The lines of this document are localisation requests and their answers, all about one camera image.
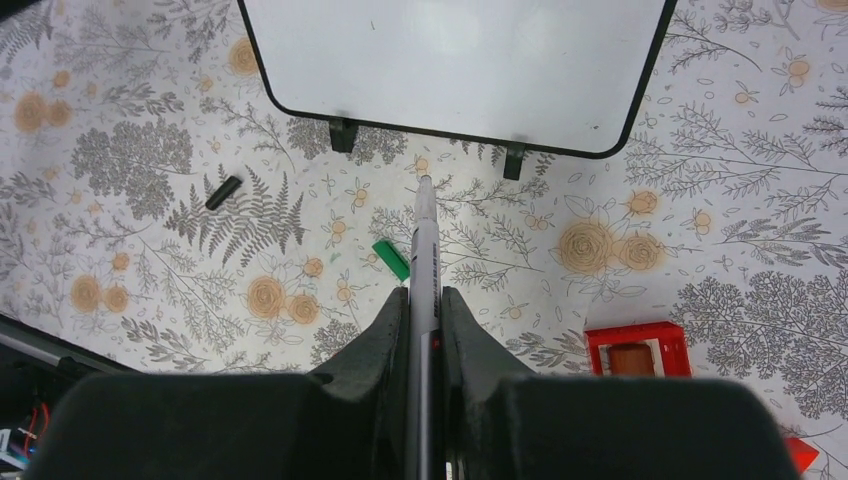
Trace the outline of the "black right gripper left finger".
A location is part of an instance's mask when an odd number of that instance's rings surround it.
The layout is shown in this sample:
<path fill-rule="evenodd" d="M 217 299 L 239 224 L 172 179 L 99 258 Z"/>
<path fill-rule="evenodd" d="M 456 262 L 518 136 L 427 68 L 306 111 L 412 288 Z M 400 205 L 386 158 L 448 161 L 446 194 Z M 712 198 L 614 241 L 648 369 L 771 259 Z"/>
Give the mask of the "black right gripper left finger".
<path fill-rule="evenodd" d="M 59 403 L 28 479 L 400 479 L 407 291 L 308 373 L 100 374 Z"/>

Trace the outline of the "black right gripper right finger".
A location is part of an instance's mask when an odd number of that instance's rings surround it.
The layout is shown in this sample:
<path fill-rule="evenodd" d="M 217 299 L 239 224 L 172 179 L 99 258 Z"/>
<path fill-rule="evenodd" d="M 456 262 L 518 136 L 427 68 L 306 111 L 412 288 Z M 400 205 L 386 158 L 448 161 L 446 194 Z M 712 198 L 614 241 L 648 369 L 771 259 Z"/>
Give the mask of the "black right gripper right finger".
<path fill-rule="evenodd" d="M 458 479 L 795 479 L 776 422 L 713 379 L 534 372 L 442 293 L 446 458 Z"/>

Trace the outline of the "black capped whiteboard marker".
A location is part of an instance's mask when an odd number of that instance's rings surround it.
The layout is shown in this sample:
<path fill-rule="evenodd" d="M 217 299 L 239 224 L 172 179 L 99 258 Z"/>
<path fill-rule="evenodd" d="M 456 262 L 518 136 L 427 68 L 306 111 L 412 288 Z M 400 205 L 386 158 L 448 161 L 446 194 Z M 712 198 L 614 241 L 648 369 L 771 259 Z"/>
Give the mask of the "black capped whiteboard marker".
<path fill-rule="evenodd" d="M 406 477 L 441 479 L 437 433 L 440 353 L 440 249 L 437 203 L 430 176 L 420 178 L 413 208 L 409 305 L 409 373 L 406 425 Z"/>

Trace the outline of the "black marker cap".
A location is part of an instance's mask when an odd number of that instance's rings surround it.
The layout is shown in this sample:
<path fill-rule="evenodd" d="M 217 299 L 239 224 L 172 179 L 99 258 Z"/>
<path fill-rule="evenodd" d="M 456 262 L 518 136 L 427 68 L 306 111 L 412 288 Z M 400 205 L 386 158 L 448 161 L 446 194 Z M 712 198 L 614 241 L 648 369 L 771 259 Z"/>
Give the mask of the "black marker cap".
<path fill-rule="evenodd" d="M 209 211 L 217 210 L 241 185 L 242 180 L 240 178 L 229 176 L 216 190 L 208 195 L 205 208 Z"/>

